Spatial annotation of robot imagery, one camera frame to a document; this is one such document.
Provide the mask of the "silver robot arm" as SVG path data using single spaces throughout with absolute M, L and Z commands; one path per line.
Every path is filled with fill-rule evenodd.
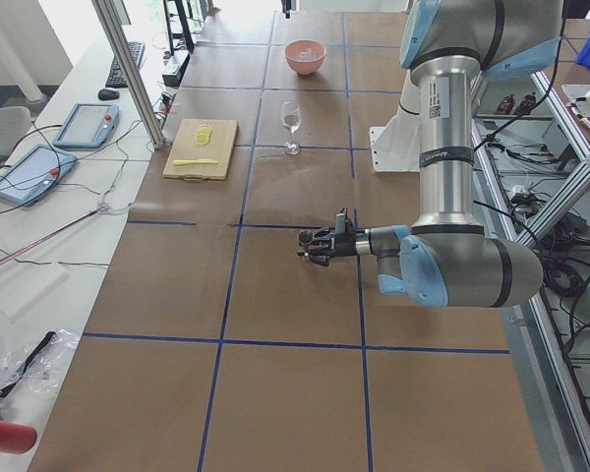
M 561 1 L 414 1 L 400 65 L 419 96 L 420 214 L 410 226 L 358 229 L 345 212 L 304 230 L 299 255 L 327 266 L 374 255 L 386 295 L 436 307 L 510 307 L 540 289 L 527 247 L 489 238 L 473 214 L 471 86 L 547 68 L 559 54 Z

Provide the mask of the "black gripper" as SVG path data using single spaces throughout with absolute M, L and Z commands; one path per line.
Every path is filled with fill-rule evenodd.
M 352 257 L 358 254 L 356 249 L 357 234 L 352 230 L 333 232 L 334 228 L 328 226 L 305 230 L 311 230 L 314 232 L 314 241 L 333 237 L 333 254 L 313 254 L 308 251 L 298 251 L 297 255 L 306 262 L 318 266 L 329 266 L 333 256 Z

